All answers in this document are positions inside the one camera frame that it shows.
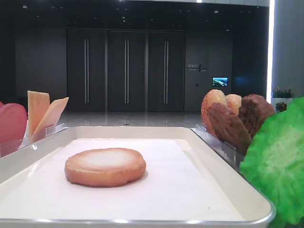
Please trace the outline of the green lettuce leaf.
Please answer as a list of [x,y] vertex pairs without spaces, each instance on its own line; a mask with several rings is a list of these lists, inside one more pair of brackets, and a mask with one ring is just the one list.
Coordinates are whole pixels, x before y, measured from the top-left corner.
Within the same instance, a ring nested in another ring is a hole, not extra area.
[[276,207],[273,228],[304,226],[304,99],[265,120],[240,173]]

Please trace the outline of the round bread slice on tray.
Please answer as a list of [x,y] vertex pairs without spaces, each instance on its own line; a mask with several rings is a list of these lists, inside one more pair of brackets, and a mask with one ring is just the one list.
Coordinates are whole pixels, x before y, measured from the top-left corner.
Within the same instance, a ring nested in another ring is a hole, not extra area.
[[92,149],[77,153],[65,162],[70,183],[90,187],[119,187],[140,179],[146,161],[136,150],[126,148]]

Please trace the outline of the front brown meat patty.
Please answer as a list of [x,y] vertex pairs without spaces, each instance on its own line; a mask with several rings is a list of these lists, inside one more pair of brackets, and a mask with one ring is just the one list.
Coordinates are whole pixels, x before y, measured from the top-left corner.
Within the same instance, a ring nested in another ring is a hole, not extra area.
[[218,139],[234,146],[237,152],[245,156],[252,138],[240,118],[222,103],[213,103],[207,114]]

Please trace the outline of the brown meat patty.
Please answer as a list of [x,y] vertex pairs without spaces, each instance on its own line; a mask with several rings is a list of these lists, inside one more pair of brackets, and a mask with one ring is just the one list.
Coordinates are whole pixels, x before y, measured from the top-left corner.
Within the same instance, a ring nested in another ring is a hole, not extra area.
[[275,113],[274,107],[263,96],[250,94],[242,98],[238,116],[254,138],[264,121]]
[[207,114],[218,139],[234,146],[237,152],[245,156],[252,138],[240,118],[222,103],[213,103]]

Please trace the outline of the leaning yellow cheese slice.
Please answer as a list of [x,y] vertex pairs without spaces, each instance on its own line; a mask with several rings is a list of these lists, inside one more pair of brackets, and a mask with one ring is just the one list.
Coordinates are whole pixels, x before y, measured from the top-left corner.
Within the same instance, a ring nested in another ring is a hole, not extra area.
[[69,97],[54,100],[50,104],[50,106],[48,107],[42,120],[36,127],[34,134],[39,133],[48,127],[56,126],[56,124],[58,123],[58,121],[61,117],[62,112],[64,111],[64,109],[68,103],[68,100],[69,100]]

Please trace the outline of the right dark double door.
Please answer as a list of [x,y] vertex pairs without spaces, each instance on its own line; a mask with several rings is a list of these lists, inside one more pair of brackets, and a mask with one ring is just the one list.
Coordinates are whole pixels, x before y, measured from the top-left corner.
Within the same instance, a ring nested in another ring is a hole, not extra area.
[[152,31],[148,38],[148,111],[182,112],[184,33]]

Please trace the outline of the dark double door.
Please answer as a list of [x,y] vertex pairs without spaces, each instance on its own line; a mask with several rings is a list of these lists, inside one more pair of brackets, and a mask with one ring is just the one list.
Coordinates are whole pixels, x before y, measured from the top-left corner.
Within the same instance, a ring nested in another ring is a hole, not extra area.
[[184,33],[152,31],[148,38],[148,111],[182,112]]
[[108,110],[145,110],[145,33],[108,33]]
[[105,32],[67,31],[68,110],[105,110]]

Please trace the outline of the middle dark double door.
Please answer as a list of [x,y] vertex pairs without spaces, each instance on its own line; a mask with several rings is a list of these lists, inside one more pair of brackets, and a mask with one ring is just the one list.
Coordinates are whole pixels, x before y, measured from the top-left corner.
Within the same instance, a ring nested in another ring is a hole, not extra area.
[[145,110],[145,33],[108,33],[108,110]]

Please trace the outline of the right clear acrylic rack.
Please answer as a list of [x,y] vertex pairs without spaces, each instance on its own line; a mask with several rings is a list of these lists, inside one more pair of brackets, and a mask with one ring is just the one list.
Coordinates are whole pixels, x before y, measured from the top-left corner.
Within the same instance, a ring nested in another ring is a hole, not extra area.
[[195,133],[199,135],[217,154],[219,154],[230,166],[232,166],[237,172],[239,172],[240,163],[243,161],[244,157],[236,151],[236,149],[228,144],[227,142],[222,142],[212,134],[210,134],[207,129],[201,125],[196,124]]

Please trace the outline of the clear acrylic rack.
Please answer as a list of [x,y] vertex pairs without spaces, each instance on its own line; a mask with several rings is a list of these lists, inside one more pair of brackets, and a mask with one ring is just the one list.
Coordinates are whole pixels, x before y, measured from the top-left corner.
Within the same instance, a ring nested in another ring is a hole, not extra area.
[[33,134],[32,136],[24,137],[23,139],[12,140],[9,142],[2,143],[0,145],[0,157],[7,156],[21,148],[34,144],[39,140],[45,139],[48,136],[58,133],[64,129],[66,129],[66,126],[64,123],[62,123],[57,126],[50,126],[39,133]]
[[240,163],[243,161],[244,157],[236,151],[236,149],[228,144],[227,142],[222,142],[212,134],[210,134],[207,129],[201,125],[196,124],[195,133],[199,135],[217,154],[219,154],[230,166],[232,166],[237,172],[239,172]]

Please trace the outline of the potted flowering plants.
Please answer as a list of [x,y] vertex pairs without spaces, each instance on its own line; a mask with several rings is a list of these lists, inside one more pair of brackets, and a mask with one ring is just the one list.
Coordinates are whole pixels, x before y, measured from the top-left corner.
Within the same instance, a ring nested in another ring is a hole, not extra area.
[[291,89],[280,89],[279,87],[272,91],[271,104],[277,113],[287,109],[289,103],[292,102],[294,93]]

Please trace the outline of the white rectangular tray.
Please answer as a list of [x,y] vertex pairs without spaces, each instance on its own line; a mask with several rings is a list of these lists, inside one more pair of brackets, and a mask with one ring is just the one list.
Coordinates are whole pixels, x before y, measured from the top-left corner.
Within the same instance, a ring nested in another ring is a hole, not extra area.
[[3,228],[266,228],[276,215],[266,199],[193,130],[182,127],[79,126],[64,129],[0,160],[0,185],[30,168],[53,151],[78,139],[173,140],[197,164],[242,216],[241,221],[200,220],[81,220],[0,218]]

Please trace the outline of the left clear acrylic rack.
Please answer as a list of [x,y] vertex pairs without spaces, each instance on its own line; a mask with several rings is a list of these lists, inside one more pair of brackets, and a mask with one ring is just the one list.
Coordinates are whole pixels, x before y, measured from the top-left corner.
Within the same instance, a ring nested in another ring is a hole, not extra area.
[[23,139],[12,140],[9,142],[2,143],[0,145],[0,157],[7,156],[21,148],[34,144],[39,140],[45,139],[48,136],[58,133],[64,129],[66,129],[66,126],[64,123],[62,123],[57,126],[50,126],[39,133],[33,134],[32,136],[24,137]]

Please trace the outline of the wall sign lettering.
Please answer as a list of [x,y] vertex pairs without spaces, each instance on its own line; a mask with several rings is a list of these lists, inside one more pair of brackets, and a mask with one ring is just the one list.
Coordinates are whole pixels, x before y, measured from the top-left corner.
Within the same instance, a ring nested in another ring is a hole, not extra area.
[[187,66],[188,70],[197,71],[197,72],[207,72],[206,68],[203,68],[201,64],[189,64]]

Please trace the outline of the small wall display screen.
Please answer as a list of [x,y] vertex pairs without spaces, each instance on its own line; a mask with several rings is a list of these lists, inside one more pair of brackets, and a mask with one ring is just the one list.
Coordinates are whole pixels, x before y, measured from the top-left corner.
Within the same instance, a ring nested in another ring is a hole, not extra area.
[[212,78],[212,86],[228,86],[228,78],[227,77],[213,77]]

